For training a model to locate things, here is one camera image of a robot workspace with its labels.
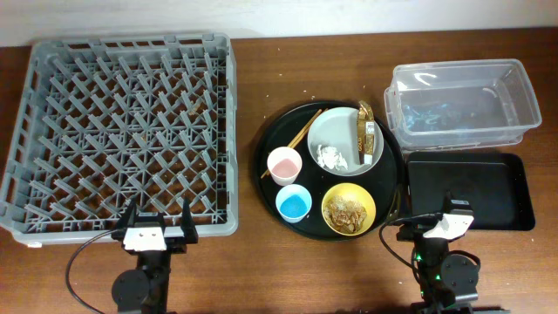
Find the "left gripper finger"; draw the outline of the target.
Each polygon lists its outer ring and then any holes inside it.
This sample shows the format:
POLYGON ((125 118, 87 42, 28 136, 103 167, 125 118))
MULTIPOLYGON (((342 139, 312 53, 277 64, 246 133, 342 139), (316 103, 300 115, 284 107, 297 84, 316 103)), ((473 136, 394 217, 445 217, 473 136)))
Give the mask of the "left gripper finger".
POLYGON ((180 228, 185 238, 196 237, 196 227, 190 211, 190 201, 185 198, 182 204, 180 228))
POLYGON ((117 221, 117 229, 127 229, 128 227, 134 224, 136 209, 137 209, 136 199, 132 198, 127 203, 124 213, 117 221))

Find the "yellow plastic bowl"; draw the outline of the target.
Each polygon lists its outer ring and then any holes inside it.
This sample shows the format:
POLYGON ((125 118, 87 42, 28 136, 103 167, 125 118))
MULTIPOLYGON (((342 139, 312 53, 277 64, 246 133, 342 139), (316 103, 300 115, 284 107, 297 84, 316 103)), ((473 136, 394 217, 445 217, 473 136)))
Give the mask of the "yellow plastic bowl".
POLYGON ((362 235, 376 221, 376 213, 377 213, 376 203, 374 202, 372 196, 370 195, 370 193, 366 189, 358 186, 357 184, 354 184, 354 183, 339 183, 339 184, 333 186, 332 188, 330 188, 325 193, 325 195, 322 199, 321 212, 322 212, 323 219, 324 219, 323 209, 325 207, 325 204, 333 196, 336 196, 336 195, 342 196, 345 199, 351 199, 351 200, 354 200, 354 201, 359 201, 365 207, 365 210, 367 212, 367 217, 364 220, 362 228, 358 232, 356 232, 355 234, 345 234, 345 233, 340 233, 338 231, 335 231, 325 221, 327 226, 341 236, 360 236, 360 235, 362 235))

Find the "light blue plastic cup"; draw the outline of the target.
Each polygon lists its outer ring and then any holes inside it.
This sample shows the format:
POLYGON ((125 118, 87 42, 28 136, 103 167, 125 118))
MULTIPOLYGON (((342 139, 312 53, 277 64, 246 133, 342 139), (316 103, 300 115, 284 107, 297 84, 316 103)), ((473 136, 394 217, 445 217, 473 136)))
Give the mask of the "light blue plastic cup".
POLYGON ((312 208, 312 197, 307 188, 290 184, 279 190, 276 196, 276 209, 288 223, 300 222, 312 208))

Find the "peanut and rice food scraps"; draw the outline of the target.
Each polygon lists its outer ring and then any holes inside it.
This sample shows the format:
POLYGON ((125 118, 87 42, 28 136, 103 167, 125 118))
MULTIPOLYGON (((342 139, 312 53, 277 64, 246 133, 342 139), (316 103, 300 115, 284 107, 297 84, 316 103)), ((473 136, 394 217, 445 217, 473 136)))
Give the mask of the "peanut and rice food scraps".
POLYGON ((324 219, 335 231, 345 234, 358 232, 367 217, 365 207, 359 202, 333 196, 323 209, 324 219))

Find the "pink plastic cup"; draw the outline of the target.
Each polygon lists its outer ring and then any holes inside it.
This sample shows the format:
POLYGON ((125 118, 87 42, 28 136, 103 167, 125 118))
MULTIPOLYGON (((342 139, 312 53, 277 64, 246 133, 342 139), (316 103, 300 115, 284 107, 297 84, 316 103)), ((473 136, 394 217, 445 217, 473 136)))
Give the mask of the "pink plastic cup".
POLYGON ((291 147, 278 147, 267 158, 273 181, 280 186, 292 184, 302 170, 302 157, 291 147))

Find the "gold foil snack wrapper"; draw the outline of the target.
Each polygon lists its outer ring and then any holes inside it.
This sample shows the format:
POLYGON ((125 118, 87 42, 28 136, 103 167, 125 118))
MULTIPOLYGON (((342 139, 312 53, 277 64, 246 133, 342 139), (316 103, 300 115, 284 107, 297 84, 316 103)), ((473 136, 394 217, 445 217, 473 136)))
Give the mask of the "gold foil snack wrapper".
POLYGON ((357 152, 361 164, 371 165, 375 145, 375 119, 371 106, 363 100, 358 102, 357 152))

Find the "grey round plate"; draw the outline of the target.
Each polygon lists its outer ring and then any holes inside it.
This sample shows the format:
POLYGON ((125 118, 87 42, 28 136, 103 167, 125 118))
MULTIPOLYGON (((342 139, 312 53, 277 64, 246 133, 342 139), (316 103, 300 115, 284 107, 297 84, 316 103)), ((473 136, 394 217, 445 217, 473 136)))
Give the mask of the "grey round plate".
POLYGON ((379 162, 384 150, 384 137, 379 124, 375 121, 375 145, 372 164, 361 164, 357 152, 357 109, 337 107, 322 113, 311 125, 307 144, 310 156, 317 164, 317 148, 319 145, 335 147, 348 163, 347 170, 329 170, 338 176, 356 176, 371 170, 379 162))

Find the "white tissue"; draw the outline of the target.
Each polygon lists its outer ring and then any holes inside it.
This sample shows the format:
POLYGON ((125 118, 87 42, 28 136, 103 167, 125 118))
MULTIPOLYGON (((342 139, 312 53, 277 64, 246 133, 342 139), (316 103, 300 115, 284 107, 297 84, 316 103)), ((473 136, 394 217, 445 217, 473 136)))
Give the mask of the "white tissue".
POLYGON ((317 164, 329 170, 347 170, 348 163, 342 154, 330 146, 319 145, 317 148, 317 164))

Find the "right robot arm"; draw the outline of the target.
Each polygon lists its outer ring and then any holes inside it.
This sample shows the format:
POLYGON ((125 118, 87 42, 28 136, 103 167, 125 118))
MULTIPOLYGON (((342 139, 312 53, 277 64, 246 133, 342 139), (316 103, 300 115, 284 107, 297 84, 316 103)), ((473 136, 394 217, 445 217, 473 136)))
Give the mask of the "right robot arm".
POLYGON ((468 201, 447 195, 434 213, 397 220, 397 240, 413 244, 410 265, 422 301, 411 305, 416 314, 505 313, 501 307, 475 308, 479 299, 480 259, 449 244, 465 235, 473 222, 468 201))

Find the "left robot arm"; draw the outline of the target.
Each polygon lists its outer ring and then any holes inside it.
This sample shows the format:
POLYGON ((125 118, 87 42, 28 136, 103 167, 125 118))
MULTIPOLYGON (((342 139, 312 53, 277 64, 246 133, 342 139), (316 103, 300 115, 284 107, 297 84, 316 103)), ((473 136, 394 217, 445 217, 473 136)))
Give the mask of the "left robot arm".
POLYGON ((113 229, 112 239, 137 257, 136 267, 122 272, 112 285, 112 299, 119 313, 165 313, 171 257, 185 254, 188 244, 199 240, 190 212, 190 202, 182 205, 177 236, 164 236, 167 225, 161 213, 140 213, 131 201, 113 229))

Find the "grey plastic dishwasher rack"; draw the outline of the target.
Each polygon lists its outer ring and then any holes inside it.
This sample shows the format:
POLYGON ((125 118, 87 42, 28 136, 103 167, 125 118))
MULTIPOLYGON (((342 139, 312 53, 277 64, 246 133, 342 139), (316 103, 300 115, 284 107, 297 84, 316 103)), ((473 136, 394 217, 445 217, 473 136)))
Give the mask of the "grey plastic dishwasher rack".
POLYGON ((112 229, 127 205, 202 237, 239 225, 236 62, 222 33, 33 45, 1 184, 1 225, 32 248, 112 229))

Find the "clear plastic waste bin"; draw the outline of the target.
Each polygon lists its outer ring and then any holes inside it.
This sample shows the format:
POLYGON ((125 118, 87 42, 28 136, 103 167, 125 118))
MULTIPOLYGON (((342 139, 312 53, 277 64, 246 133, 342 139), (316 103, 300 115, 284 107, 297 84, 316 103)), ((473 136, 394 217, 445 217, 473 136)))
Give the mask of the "clear plastic waste bin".
POLYGON ((513 58, 398 65, 384 105, 406 152, 515 145, 542 122, 527 71, 513 58))

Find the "black rectangular tray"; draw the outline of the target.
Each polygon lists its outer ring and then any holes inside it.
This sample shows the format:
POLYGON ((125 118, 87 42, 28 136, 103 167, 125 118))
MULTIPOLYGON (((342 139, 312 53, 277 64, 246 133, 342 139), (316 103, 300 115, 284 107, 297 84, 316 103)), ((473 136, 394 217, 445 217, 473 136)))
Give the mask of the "black rectangular tray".
POLYGON ((535 226, 525 169, 515 154, 415 152, 407 171, 412 215, 439 212, 451 193, 471 205, 472 229, 529 231, 535 226))

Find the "round black serving tray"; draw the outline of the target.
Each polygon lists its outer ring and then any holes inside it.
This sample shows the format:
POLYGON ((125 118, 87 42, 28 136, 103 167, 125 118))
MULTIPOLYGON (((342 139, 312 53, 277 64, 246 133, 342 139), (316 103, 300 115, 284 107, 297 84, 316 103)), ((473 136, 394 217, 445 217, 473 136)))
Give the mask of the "round black serving tray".
POLYGON ((378 163, 364 174, 352 177, 335 176, 320 168, 310 157, 309 149, 304 143, 297 146, 303 167, 295 183, 307 188, 312 198, 312 208, 307 218, 297 223, 286 222, 276 206, 276 196, 281 187, 270 177, 263 178, 267 170, 269 153, 277 147, 287 145, 320 109, 335 107, 352 107, 351 103, 338 100, 319 100, 295 106, 271 120, 263 128, 260 139, 255 146, 251 160, 251 171, 255 188, 264 207, 280 223, 301 236, 314 240, 329 242, 345 241, 349 237, 340 235, 331 229, 322 216, 321 204, 326 192, 339 183, 354 183, 370 193, 376 204, 376 216, 372 225, 365 230, 370 233, 384 222, 394 219, 404 206, 404 188, 406 187, 405 163, 400 146, 389 130, 384 119, 377 118, 378 126, 384 135, 384 149, 378 163))

